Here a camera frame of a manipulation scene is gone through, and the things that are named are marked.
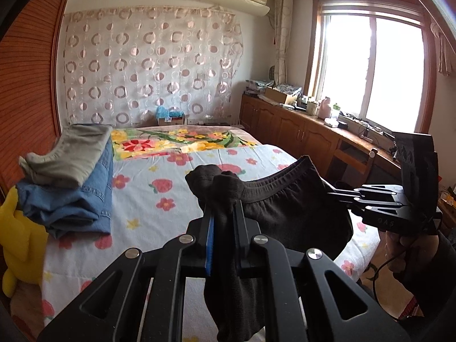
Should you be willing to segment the person's right hand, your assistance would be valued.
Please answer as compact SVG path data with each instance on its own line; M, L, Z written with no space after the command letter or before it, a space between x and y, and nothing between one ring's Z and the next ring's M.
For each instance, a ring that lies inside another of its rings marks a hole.
M402 272L407 265L420 265L430 262L439 246L437 235L406 237L386 232L386 261L391 272Z

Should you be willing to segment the right forearm black sleeve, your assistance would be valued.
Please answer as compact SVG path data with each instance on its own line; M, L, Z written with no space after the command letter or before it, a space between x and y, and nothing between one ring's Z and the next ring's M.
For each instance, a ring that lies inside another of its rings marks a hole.
M442 234L437 236L439 246L430 262L393 272L423 313L400 322L412 341L455 340L455 243Z

